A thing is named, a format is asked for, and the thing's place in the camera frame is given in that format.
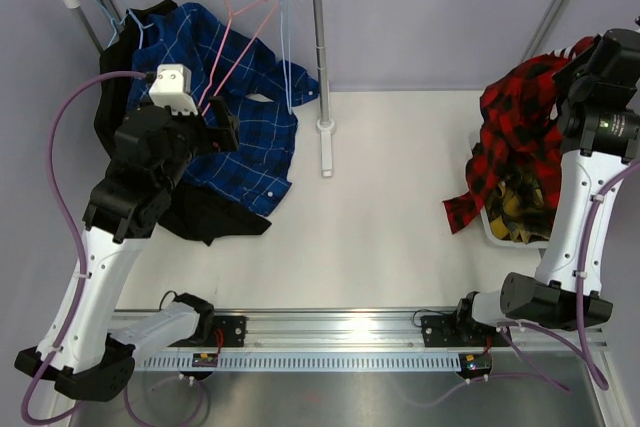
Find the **black bracket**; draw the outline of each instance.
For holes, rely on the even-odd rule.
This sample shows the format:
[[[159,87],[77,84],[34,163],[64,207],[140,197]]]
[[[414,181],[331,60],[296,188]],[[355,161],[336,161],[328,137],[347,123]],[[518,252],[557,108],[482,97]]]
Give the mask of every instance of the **black bracket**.
[[[507,343],[495,327],[473,320],[471,307],[477,292],[461,299],[451,314],[424,315],[420,318],[425,347],[485,347],[491,339],[493,347],[506,347]]]
[[[212,322],[211,335],[202,343],[198,343],[198,347],[217,348],[218,340],[215,333],[220,330],[223,336],[223,347],[226,348],[242,348],[244,347],[244,339],[247,335],[247,318],[244,315],[214,315]],[[181,340],[172,344],[171,347],[194,347],[189,340]]]

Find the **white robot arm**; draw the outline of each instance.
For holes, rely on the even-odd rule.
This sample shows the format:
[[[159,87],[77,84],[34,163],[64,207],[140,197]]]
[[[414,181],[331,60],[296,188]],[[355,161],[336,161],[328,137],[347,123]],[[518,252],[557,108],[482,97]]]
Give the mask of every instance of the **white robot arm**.
[[[177,341],[200,345],[211,337],[213,306],[189,294],[130,328],[108,332],[129,272],[189,162],[238,148],[237,119],[229,116],[224,101],[210,99],[217,126],[208,128],[189,86],[186,67],[161,65],[149,90],[152,103],[127,114],[116,131],[116,151],[83,217],[87,272],[81,274],[78,261],[47,335],[16,358],[16,368],[34,377],[43,359],[55,353],[43,378],[72,399],[111,400],[136,364]],[[74,305],[81,277],[82,295]],[[54,348],[67,318],[69,330]]]
[[[528,320],[576,330],[577,293],[584,292],[587,327],[606,322],[611,303],[600,298],[600,269],[611,210],[638,151],[640,117],[627,104],[640,78],[640,34],[613,29],[554,76],[563,134],[562,187],[549,247],[533,278],[511,273],[496,292],[471,293],[460,310],[474,323]],[[606,195],[603,186],[614,182]],[[588,221],[592,204],[596,216]],[[586,255],[581,256],[587,231]],[[578,278],[582,289],[578,289]]]

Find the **cable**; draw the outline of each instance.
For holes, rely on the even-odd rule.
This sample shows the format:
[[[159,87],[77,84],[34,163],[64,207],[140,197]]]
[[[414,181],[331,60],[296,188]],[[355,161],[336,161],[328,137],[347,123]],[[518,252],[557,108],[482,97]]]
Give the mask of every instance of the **cable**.
[[[493,361],[493,356],[491,355],[491,343],[492,343],[491,337],[487,337],[487,346],[484,348],[484,350],[479,355],[479,357],[482,357],[483,355],[488,355],[489,359]]]
[[[178,293],[175,290],[167,290],[162,296],[162,299],[160,299],[160,305],[158,305],[158,310],[162,310],[162,304],[164,304],[164,301],[169,296],[169,294],[173,294],[174,299],[178,296]]]
[[[164,384],[168,384],[170,382],[174,382],[176,380],[182,380],[182,379],[183,379],[183,377],[168,377],[166,379],[162,379],[157,384],[153,385],[149,390],[153,391],[153,390],[157,389],[158,387],[161,387]],[[200,389],[200,398],[198,399],[198,404],[196,405],[195,409],[193,409],[193,412],[187,418],[187,420],[185,420],[184,422],[178,424],[176,427],[188,427],[195,420],[195,418],[198,416],[198,413],[200,413],[200,409],[202,408],[202,404],[204,403],[204,399],[205,399],[205,396],[206,396],[207,392],[206,392],[204,386],[199,381],[196,381],[195,384]],[[127,388],[126,385],[124,386],[124,390],[122,392],[122,397],[124,399],[124,408],[126,409],[127,414],[129,414],[129,417],[131,417],[131,419],[133,419],[133,421],[136,424],[138,424],[138,425],[140,425],[142,427],[155,427],[153,424],[148,424],[147,422],[142,420],[133,411],[133,407],[131,406],[131,401],[129,400],[129,389]]]
[[[562,337],[560,334],[557,334],[553,330],[546,329],[544,327],[539,326],[538,324],[532,324],[531,322],[500,322],[498,325],[509,326],[509,327],[516,327],[516,326],[524,327],[524,328],[535,330],[536,332],[540,332],[542,334],[548,335],[552,339],[555,339],[558,342],[561,342],[562,344],[569,347],[569,349],[571,349],[578,357],[580,357],[584,362],[586,362],[586,358],[582,350],[580,350],[578,347],[573,345],[573,343],[571,343],[570,341]],[[596,366],[596,369],[597,369],[598,375],[604,378],[604,374],[597,366]]]
[[[53,341],[52,347],[54,350],[52,350],[51,352],[49,352],[49,354],[45,356],[44,360],[42,361],[42,364],[40,365],[40,368],[31,379],[31,382],[27,387],[27,391],[24,394],[24,398],[22,399],[22,403],[20,405],[20,413],[22,415],[22,420],[29,425],[48,425],[48,424],[58,422],[72,415],[82,405],[81,402],[78,402],[72,409],[62,414],[56,415],[55,417],[52,417],[50,419],[36,419],[34,417],[31,417],[31,414],[29,413],[29,403],[31,402],[31,397],[33,397],[33,393],[36,390],[36,386],[38,385],[38,382],[40,381],[40,379],[42,379],[44,372],[47,370],[47,368],[53,361],[55,354],[61,349],[62,341],[64,340],[67,332],[69,331],[71,322],[73,321],[76,315],[76,312],[78,311],[78,306],[80,304],[80,299],[82,297],[82,292],[84,290],[84,284],[86,281],[84,276],[86,276],[87,274],[87,254],[84,250],[82,238],[80,236],[80,233],[78,232],[75,222],[73,221],[73,217],[71,216],[71,213],[69,212],[69,209],[67,208],[67,205],[65,204],[64,199],[60,194],[60,189],[58,188],[58,182],[56,181],[56,176],[53,171],[53,141],[55,139],[56,130],[58,128],[58,124],[60,123],[60,119],[62,118],[62,114],[64,114],[64,112],[67,110],[67,107],[69,107],[71,102],[73,102],[76,99],[76,97],[78,97],[85,90],[89,89],[90,87],[100,82],[104,82],[105,80],[117,79],[121,77],[144,79],[145,74],[141,72],[132,72],[132,71],[108,72],[106,74],[98,75],[97,77],[94,77],[93,79],[85,82],[80,87],[78,87],[73,93],[71,93],[71,95],[62,103],[62,106],[54,116],[53,122],[51,124],[51,128],[49,129],[49,140],[47,144],[47,161],[46,161],[47,180],[49,183],[49,187],[51,188],[53,197],[56,201],[56,204],[58,205],[58,208],[60,209],[60,212],[64,217],[65,223],[67,224],[67,227],[71,232],[71,236],[73,237],[73,242],[76,246],[76,252],[78,254],[78,262],[80,264],[79,265],[80,276],[78,277],[78,283],[76,284],[76,290],[73,294],[73,299],[71,301],[71,306],[69,307],[69,312],[67,313],[67,316],[64,319],[64,322],[62,323],[60,330],[58,331],[58,335]]]
[[[535,362],[531,360],[529,355],[525,354],[520,350],[520,348],[513,342],[513,340],[511,340],[511,337],[509,337],[506,327],[501,327],[499,328],[499,330],[500,330],[500,335],[502,335],[502,338],[515,351],[518,357],[524,360],[529,367],[531,367],[540,375],[540,377],[542,377],[546,382],[553,385],[556,389],[560,390],[561,392],[564,392],[566,394],[571,393],[571,389],[569,387],[567,387],[565,384],[558,382],[554,378],[547,375],[540,367],[538,367],[538,365]]]
[[[216,331],[216,343],[218,344],[218,352],[216,353],[216,357],[220,356],[220,351],[222,350],[222,347],[224,345],[224,334],[222,333],[221,329],[218,329]]]
[[[402,400],[404,400],[410,406],[418,409],[432,409],[433,407],[436,407],[441,403],[443,403],[445,400],[447,400],[449,397],[455,394],[458,390],[462,389],[463,387],[467,387],[468,385],[471,385],[471,384],[478,384],[482,382],[489,382],[490,380],[500,380],[500,379],[538,379],[538,380],[547,381],[547,379],[543,375],[533,374],[531,372],[513,372],[513,373],[505,373],[505,374],[485,375],[483,377],[467,379],[465,382],[451,387],[449,390],[447,390],[444,394],[442,394],[436,400],[424,403],[424,402],[417,402],[413,399],[410,399],[402,391],[402,388],[400,387],[396,379],[391,375],[389,376],[389,378],[391,379],[391,383],[395,386],[396,391],[398,392]]]
[[[598,195],[606,195],[618,182],[633,174],[638,169],[640,169],[640,163],[636,163],[631,167],[626,168],[619,174],[614,175],[611,180],[609,180],[605,185],[602,186],[602,188],[598,192]],[[584,354],[584,361],[587,364],[587,369],[589,370],[589,373],[591,374],[591,377],[593,378],[593,381],[596,383],[596,385],[602,390],[608,390],[609,383],[607,382],[607,379],[602,375],[602,372],[598,370],[598,367],[593,361],[593,357],[591,357],[591,351],[589,350],[587,331],[584,324],[584,278],[579,275],[586,269],[587,251],[589,249],[591,231],[593,230],[593,225],[595,223],[596,214],[598,213],[600,204],[601,202],[592,201],[591,209],[589,209],[589,213],[587,214],[587,219],[585,221],[584,230],[582,231],[582,240],[580,242],[580,250],[578,251],[578,275],[576,276],[576,318],[578,323],[578,338],[580,339],[580,347],[582,348],[582,353]]]
[[[432,310],[432,309],[418,309],[416,310],[413,315],[411,316],[411,323],[413,325],[415,325],[416,327],[418,327],[419,329],[422,328],[422,325],[420,324],[416,324],[416,315],[419,314],[420,312],[430,312],[432,314],[438,314],[438,315],[451,315],[452,312],[440,312],[439,310]]]

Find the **red and black flannel shirt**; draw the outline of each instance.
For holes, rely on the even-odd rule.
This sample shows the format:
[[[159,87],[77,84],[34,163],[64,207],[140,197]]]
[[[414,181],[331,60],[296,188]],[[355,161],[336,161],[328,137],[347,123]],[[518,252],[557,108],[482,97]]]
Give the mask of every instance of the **red and black flannel shirt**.
[[[558,207],[562,135],[549,119],[556,100],[551,76],[592,42],[585,37],[571,49],[534,57],[485,89],[480,97],[480,143],[466,167],[469,192],[444,201],[452,233],[480,213],[510,162],[531,164],[545,204]]]

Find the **hook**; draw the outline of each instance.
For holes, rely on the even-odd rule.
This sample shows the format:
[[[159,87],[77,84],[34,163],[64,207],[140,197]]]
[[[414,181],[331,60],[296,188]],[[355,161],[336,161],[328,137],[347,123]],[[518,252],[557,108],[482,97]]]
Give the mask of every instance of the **hook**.
[[[109,40],[109,44],[107,45],[107,47],[111,47],[111,44],[113,44],[114,40],[116,40],[116,37],[118,37],[118,26],[122,25],[124,23],[124,19],[122,19],[120,22],[118,22],[116,19],[114,19],[111,16],[111,14],[107,10],[107,8],[104,5],[102,5],[102,2],[100,2],[100,0],[93,0],[93,1],[96,3],[96,5],[98,7],[100,7],[100,9],[102,9],[104,14],[107,16],[107,19],[109,19],[109,24],[111,25],[111,28],[113,29],[113,35],[111,36],[111,40]]]
[[[138,30],[140,31],[140,41],[138,42],[138,50],[140,50],[144,42],[144,29],[148,29],[153,24],[142,25],[142,22],[140,22],[140,19],[138,19],[138,16],[134,14],[133,10],[131,10],[131,8],[127,5],[127,2],[125,0],[120,0],[120,1],[124,5],[126,14],[129,15],[129,17],[131,17],[133,21],[136,23],[136,25],[138,26]]]

